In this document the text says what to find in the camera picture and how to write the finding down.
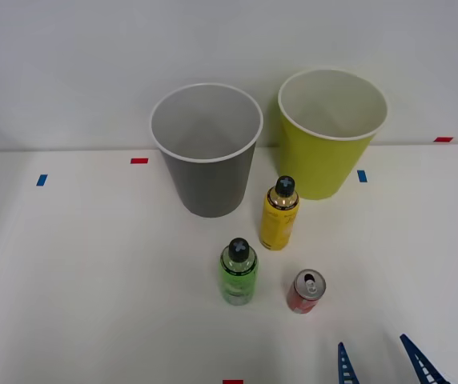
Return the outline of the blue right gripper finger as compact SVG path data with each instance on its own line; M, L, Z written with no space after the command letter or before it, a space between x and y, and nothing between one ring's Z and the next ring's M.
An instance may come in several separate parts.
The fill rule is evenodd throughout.
M338 377L339 384L359 384L348 353L342 342L338 344Z
M449 384L449 381L433 366L406 334L400 335L400 341L408 354L420 384Z

